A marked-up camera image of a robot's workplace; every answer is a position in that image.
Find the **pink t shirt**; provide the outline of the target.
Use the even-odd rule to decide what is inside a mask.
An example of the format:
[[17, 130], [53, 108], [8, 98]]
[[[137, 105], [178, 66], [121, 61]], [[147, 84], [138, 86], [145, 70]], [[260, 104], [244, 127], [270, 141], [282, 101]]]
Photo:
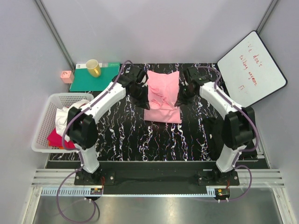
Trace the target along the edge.
[[180, 108], [175, 106], [179, 92], [179, 72], [160, 74], [148, 71], [149, 110], [144, 111], [144, 120], [180, 124]]

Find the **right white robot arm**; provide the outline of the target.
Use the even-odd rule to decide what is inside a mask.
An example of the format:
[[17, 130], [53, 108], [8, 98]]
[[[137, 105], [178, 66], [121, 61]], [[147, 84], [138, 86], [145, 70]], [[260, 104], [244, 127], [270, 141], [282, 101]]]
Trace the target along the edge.
[[198, 95], [221, 115], [221, 150], [216, 165], [203, 178], [206, 183], [227, 184], [236, 170], [236, 162], [244, 152], [253, 152], [260, 136], [252, 107], [243, 107], [232, 100], [217, 83], [221, 76], [211, 77], [190, 67], [183, 71], [186, 84], [179, 86], [176, 105], [187, 105]]

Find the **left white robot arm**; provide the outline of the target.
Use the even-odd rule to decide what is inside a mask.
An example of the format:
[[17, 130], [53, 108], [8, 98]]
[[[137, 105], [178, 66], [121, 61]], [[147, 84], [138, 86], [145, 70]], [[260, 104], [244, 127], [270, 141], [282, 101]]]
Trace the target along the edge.
[[89, 184], [95, 185], [101, 179], [95, 147], [100, 118], [128, 95], [135, 100], [137, 107], [149, 110], [148, 87], [145, 86], [148, 78], [146, 71], [132, 66], [129, 73], [115, 76], [108, 87], [92, 101], [81, 108], [69, 109], [64, 135], [76, 147], [81, 162], [80, 170], [85, 172], [84, 178]]

